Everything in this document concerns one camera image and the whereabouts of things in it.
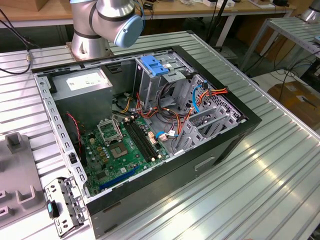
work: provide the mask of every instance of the sheet metal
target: sheet metal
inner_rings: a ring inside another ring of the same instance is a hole
[[[105,238],[307,239],[320,223],[319,136],[194,34],[142,36],[130,48],[111,47],[115,54],[123,54],[172,45],[187,50],[262,122],[220,165]],[[65,46],[32,52],[35,67],[73,61]],[[25,51],[1,53],[0,66],[21,70],[25,56]],[[30,72],[21,76],[0,72],[0,139],[13,131],[29,136],[43,186],[68,175]],[[46,209],[0,230],[0,236],[58,239]],[[93,236],[86,223],[66,239]]]
[[[271,18],[267,25],[311,54],[317,53],[315,56],[320,56],[320,45],[314,41],[316,36],[320,36],[320,23],[310,24],[298,17],[288,17]]]

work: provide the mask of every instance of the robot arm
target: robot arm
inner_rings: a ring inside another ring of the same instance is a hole
[[[70,0],[74,35],[73,55],[80,60],[109,54],[109,40],[128,48],[140,36],[143,20],[135,14],[133,0]]]
[[[314,0],[309,8],[301,14],[301,19],[310,24],[318,23],[320,19],[320,0]]]

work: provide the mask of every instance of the open computer tower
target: open computer tower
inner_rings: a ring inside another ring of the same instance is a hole
[[[34,69],[68,177],[45,187],[60,237],[96,238],[223,161],[261,119],[179,46]]]

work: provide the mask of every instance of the wooden tabletop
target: wooden tabletop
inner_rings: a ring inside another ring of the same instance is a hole
[[[14,7],[2,6],[1,9],[8,16],[11,21],[32,21],[32,20],[60,20],[72,19],[71,5],[69,0],[49,0],[44,7],[36,11],[28,11]],[[294,6],[280,7],[277,6],[276,10],[285,13],[286,10],[294,10]],[[174,2],[160,1],[155,2],[153,6],[154,15],[179,15],[179,14],[211,14],[214,7],[208,7],[203,3],[195,3],[194,5],[184,5],[179,0]],[[224,13],[238,12],[238,13],[252,13],[252,12],[274,12],[274,8],[263,9],[259,8],[247,0],[242,0],[236,3],[234,7],[226,7]],[[145,10],[146,15],[150,15],[150,11]]]

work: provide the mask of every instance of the motherboard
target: motherboard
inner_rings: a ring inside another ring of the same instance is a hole
[[[155,133],[142,117],[101,122],[81,136],[85,149],[84,170],[91,196],[152,168],[169,158]]]

